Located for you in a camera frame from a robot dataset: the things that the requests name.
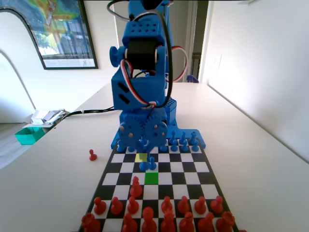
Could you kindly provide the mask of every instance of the green square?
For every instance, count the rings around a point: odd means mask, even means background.
[[[158,172],[146,172],[145,173],[145,184],[146,185],[158,185],[159,184],[159,173]]]

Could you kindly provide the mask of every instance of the black cable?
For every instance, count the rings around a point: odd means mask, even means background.
[[[72,112],[72,113],[69,113],[69,114],[65,115],[65,116],[61,119],[61,121],[64,120],[66,117],[69,117],[69,116],[72,116],[72,115],[90,114],[90,113],[105,113],[105,112],[114,111],[114,110],[115,110],[115,109],[114,109],[113,106],[112,106],[112,107],[107,108],[107,109],[105,109],[105,110],[84,110],[84,111],[79,110],[79,111],[74,111],[74,112]]]

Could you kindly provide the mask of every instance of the floor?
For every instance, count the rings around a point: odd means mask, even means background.
[[[21,145],[15,137],[26,123],[0,123],[0,169],[28,150],[31,145]]]

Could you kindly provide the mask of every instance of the chessboard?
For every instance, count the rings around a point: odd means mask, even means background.
[[[189,146],[187,152],[182,152],[177,139],[177,151],[171,151],[171,145],[166,152],[160,151],[155,147],[151,151],[151,156],[154,157],[156,163],[155,170],[147,170],[143,172],[139,168],[140,159],[136,151],[129,152],[126,149],[124,152],[118,152],[117,146],[112,151],[108,160],[103,175],[98,183],[95,194],[90,201],[90,206],[86,213],[92,213],[101,224],[101,232],[120,232],[123,225],[123,217],[128,213],[127,206],[130,198],[130,188],[132,187],[132,179],[137,176],[142,187],[141,196],[136,198],[139,203],[139,210],[132,215],[132,218],[138,224],[138,231],[141,232],[144,219],[142,211],[146,207],[151,207],[154,211],[154,221],[157,224],[157,231],[160,231],[160,225],[164,220],[164,213],[161,210],[161,204],[165,196],[170,197],[170,202],[173,206],[174,223],[176,231],[179,230],[179,223],[184,218],[184,214],[179,212],[177,208],[178,202],[182,196],[186,196],[189,202],[190,212],[194,217],[195,231],[197,223],[200,219],[205,218],[208,212],[214,215],[213,225],[216,229],[216,221],[221,217],[211,209],[211,201],[217,196],[223,198],[223,212],[230,211],[225,201],[224,195],[219,187],[216,177],[211,169],[205,151],[199,146],[198,151],[193,151],[192,146]],[[158,172],[158,184],[145,184],[145,175],[147,172]],[[200,196],[204,196],[206,200],[206,212],[198,214],[194,209],[194,203]],[[97,215],[94,212],[94,199],[100,197],[106,203],[106,210],[103,214]],[[111,201],[113,197],[117,197],[123,203],[123,210],[120,214],[114,215],[111,213]],[[233,232],[238,232],[237,225],[233,226]]]

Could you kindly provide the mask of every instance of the table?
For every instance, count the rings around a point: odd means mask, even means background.
[[[205,84],[175,83],[180,128],[197,128],[238,228],[305,232],[309,166]],[[111,85],[79,109],[112,106]],[[0,231],[77,231],[111,154],[120,112],[71,116],[0,170]],[[98,155],[88,159],[89,149]]]

